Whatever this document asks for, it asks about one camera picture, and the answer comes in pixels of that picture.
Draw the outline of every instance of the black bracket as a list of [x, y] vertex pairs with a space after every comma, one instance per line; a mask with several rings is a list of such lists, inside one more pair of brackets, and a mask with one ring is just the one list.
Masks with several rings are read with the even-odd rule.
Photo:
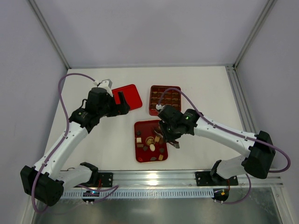
[[[196, 185], [198, 187], [208, 187], [208, 186], [227, 186], [228, 181], [223, 179], [223, 181], [218, 182], [217, 184], [212, 180], [212, 177], [210, 175], [210, 171], [200, 171], [195, 172], [195, 179], [196, 179]], [[238, 178], [236, 176], [232, 176], [229, 178], [229, 185], [230, 186], [238, 186]]]
[[113, 186], [113, 173], [99, 173], [101, 188], [110, 188]]

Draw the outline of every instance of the metal frame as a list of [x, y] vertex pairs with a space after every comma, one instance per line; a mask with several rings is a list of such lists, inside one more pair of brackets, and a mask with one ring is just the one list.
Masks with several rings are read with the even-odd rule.
[[[90, 199], [85, 195], [86, 189], [73, 189], [63, 193], [61, 199]], [[92, 199], [103, 198], [109, 192], [100, 192]], [[214, 197], [213, 189], [122, 189], [118, 188], [109, 199], [168, 199], [168, 198], [211, 198]]]
[[[70, 65], [67, 62], [57, 40], [55, 39], [52, 31], [50, 30], [42, 12], [36, 4], [35, 0], [27, 0], [30, 7], [32, 8], [34, 14], [39, 20], [42, 28], [44, 29], [49, 41], [56, 50], [62, 63], [65, 65], [66, 69], [70, 69]], [[248, 38], [243, 45], [236, 62], [232, 65], [226, 66], [228, 79], [231, 84], [233, 95], [236, 101], [237, 109], [240, 115], [243, 129], [247, 132], [256, 133], [258, 128], [256, 126], [255, 120], [250, 112], [250, 106], [246, 100], [246, 93], [242, 88], [242, 83], [238, 77], [236, 69], [238, 68], [240, 62], [242, 61], [244, 55], [249, 49], [250, 45], [254, 41], [259, 30], [263, 26], [266, 18], [270, 14], [271, 10], [275, 6], [277, 0], [268, 0], [264, 8], [262, 9], [257, 21], [255, 22]], [[151, 171], [110, 171], [114, 173], [114, 184], [120, 185], [120, 189], [126, 190], [148, 190], [148, 189], [211, 189], [215, 186], [209, 187], [197, 187], [195, 181], [195, 172], [199, 170], [151, 170]], [[239, 186], [232, 186], [232, 188], [242, 188], [248, 187], [247, 177], [241, 175], [238, 177]], [[274, 194], [279, 213], [284, 223], [296, 223], [294, 220], [294, 211], [290, 208], [290, 203], [286, 190], [283, 188], [283, 183], [279, 175], [269, 174], [268, 178], [265, 180], [256, 179], [251, 177], [252, 187], [272, 187], [272, 192]], [[25, 209], [23, 222], [28, 223], [32, 220], [33, 209], [31, 206], [31, 200], [28, 199], [28, 205]]]
[[260, 31], [261, 27], [265, 23], [267, 17], [269, 16], [271, 10], [275, 6], [275, 3], [277, 0], [268, 0], [264, 8], [262, 9], [256, 23], [254, 24], [252, 30], [250, 31], [249, 36], [247, 37], [237, 59], [236, 62], [234, 63], [234, 68], [237, 68], [243, 59], [244, 55], [246, 54], [248, 48], [251, 46], [252, 42], [254, 41], [256, 35]]
[[27, 0], [28, 4], [30, 5], [33, 13], [35, 14], [37, 20], [40, 22], [43, 30], [45, 31], [45, 34], [47, 35], [49, 41], [51, 42], [51, 44], [53, 45], [55, 51], [57, 52], [61, 62], [64, 64], [64, 66], [66, 67], [66, 69], [70, 69], [70, 65], [69, 63], [67, 62], [57, 40], [55, 39], [52, 31], [50, 30], [41, 10], [39, 9], [39, 7], [37, 6], [37, 3], [35, 0]]

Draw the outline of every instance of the red tray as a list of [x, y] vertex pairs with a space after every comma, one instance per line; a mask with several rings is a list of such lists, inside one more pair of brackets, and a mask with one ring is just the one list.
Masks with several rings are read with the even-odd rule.
[[[151, 116], [157, 116], [158, 111], [156, 110], [156, 105], [162, 95], [162, 93], [168, 88], [177, 88], [181, 90], [178, 86], [166, 86], [166, 85], [153, 85], [150, 88], [149, 95], [149, 114]], [[171, 105], [178, 111], [181, 111], [181, 94], [175, 90], [168, 91], [162, 98], [161, 105]]]
[[126, 85], [117, 89], [112, 90], [116, 104], [120, 104], [118, 92], [122, 91], [125, 96], [126, 102], [130, 106], [130, 110], [135, 110], [142, 107], [142, 101], [140, 99], [138, 90], [134, 84]]
[[[164, 161], [168, 158], [168, 152], [167, 152], [167, 145], [163, 141], [163, 139], [160, 139], [159, 142], [155, 142], [155, 151], [152, 152], [150, 150], [150, 146], [146, 143], [146, 139], [149, 137], [153, 137], [155, 139], [156, 134], [154, 132], [154, 128], [159, 128], [159, 120], [148, 120], [148, 121], [139, 121], [134, 124], [134, 132], [135, 132], [135, 154], [136, 154], [136, 160], [138, 162], [154, 162], [154, 161]], [[137, 147], [136, 139], [141, 138], [143, 144], [143, 147]]]

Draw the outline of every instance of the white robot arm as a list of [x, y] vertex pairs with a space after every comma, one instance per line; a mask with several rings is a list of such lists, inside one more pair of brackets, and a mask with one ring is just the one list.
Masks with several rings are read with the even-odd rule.
[[21, 179], [27, 194], [31, 195], [37, 172], [64, 136], [67, 137], [51, 155], [38, 177], [35, 198], [48, 206], [52, 206], [57, 203], [64, 190], [82, 183], [86, 186], [92, 186], [97, 182], [99, 179], [98, 168], [86, 162], [67, 172], [60, 172], [60, 170], [77, 145], [98, 125], [100, 118], [104, 116], [114, 117], [129, 112], [130, 107], [122, 92], [118, 92], [121, 103], [116, 104], [111, 86], [112, 82], [108, 79], [92, 88], [89, 91], [88, 99], [86, 99], [85, 108], [82, 108], [82, 105], [70, 116], [68, 133], [64, 131], [48, 153], [36, 162], [33, 167], [24, 166], [21, 171]]
[[[255, 134], [235, 130], [206, 116], [204, 117], [205, 120], [195, 110], [188, 109], [183, 114], [170, 105], [164, 106], [159, 111], [158, 117], [161, 119], [159, 122], [161, 137], [176, 147], [178, 147], [176, 139], [183, 134], [191, 134], [219, 142], [240, 154], [240, 156], [233, 159], [227, 161], [219, 160], [215, 163], [210, 175], [216, 184], [234, 175], [246, 173], [260, 179], [267, 177], [275, 156], [275, 150], [253, 140], [258, 139], [272, 145], [268, 133], [261, 131], [259, 134]], [[239, 133], [240, 137], [223, 131], [219, 127], [225, 128], [230, 132]]]

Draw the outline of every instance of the white wall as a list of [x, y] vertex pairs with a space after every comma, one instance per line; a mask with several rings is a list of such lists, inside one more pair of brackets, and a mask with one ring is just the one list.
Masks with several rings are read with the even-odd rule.
[[234, 63], [267, 0], [36, 0], [70, 66]]
[[[279, 0], [238, 69], [260, 129], [292, 160], [282, 174], [299, 210], [299, 1]], [[277, 153], [276, 163], [285, 165]]]
[[39, 159], [55, 115], [57, 83], [66, 72], [25, 0], [0, 2], [0, 222], [20, 221], [20, 171]]

